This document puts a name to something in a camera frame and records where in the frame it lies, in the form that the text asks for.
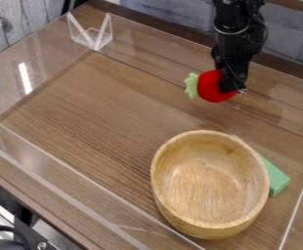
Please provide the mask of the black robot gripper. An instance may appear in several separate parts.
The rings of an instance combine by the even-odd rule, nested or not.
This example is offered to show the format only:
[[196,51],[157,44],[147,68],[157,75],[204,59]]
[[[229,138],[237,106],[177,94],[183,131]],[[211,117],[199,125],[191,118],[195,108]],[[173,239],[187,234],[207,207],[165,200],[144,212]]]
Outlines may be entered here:
[[221,93],[247,92],[248,63],[261,52],[268,28],[261,14],[265,0],[212,0],[215,45],[212,59],[220,68]]

